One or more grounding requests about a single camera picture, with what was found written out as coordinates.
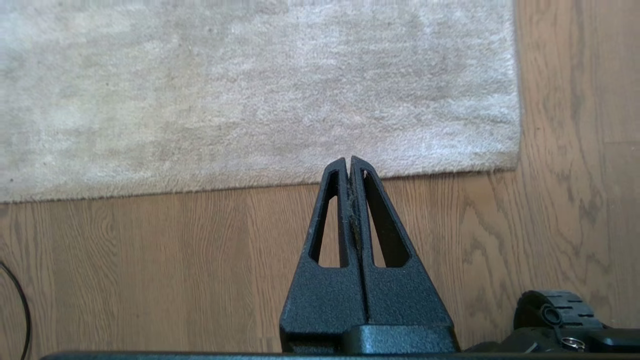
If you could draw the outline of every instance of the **black wheel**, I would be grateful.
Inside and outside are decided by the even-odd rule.
[[[560,314],[561,327],[597,327],[603,325],[593,314],[593,310],[582,299],[564,290],[534,290],[522,294],[518,300],[515,315],[513,316],[513,329],[521,327],[549,327],[542,313],[549,307]]]

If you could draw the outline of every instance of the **hardwood floor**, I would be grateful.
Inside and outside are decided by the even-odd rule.
[[[522,1],[517,15],[518,168],[385,181],[464,347],[503,338],[529,289],[574,291],[609,325],[640,327],[640,2]],[[30,358],[279,351],[316,191],[0,205],[0,259],[33,313]],[[4,274],[0,303],[0,358],[17,359],[22,308]]]

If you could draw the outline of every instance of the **carpet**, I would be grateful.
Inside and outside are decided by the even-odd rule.
[[[3,3],[0,201],[513,168],[513,7]]]

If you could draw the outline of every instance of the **black cable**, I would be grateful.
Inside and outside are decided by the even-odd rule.
[[[0,261],[0,268],[2,268],[7,275],[9,275],[9,279],[11,279],[11,281],[13,282],[15,289],[18,291],[18,295],[20,295],[20,300],[22,301],[22,308],[24,309],[24,321],[27,323],[27,331],[24,336],[24,348],[22,348],[22,356],[20,356],[20,360],[24,360],[27,357],[29,344],[31,343],[31,312],[29,311],[27,296],[25,296],[18,278],[15,277],[11,270],[9,270],[9,268],[2,261]]]

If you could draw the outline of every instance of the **wood grain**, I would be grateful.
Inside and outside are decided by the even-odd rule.
[[[385,181],[465,347],[504,337],[533,288],[575,291],[601,320],[640,327],[640,2],[522,1],[517,17],[518,168]],[[0,259],[33,312],[30,358],[279,351],[316,191],[0,205]],[[326,265],[334,228],[330,212]],[[0,301],[0,358],[13,359],[24,321],[1,274]]]

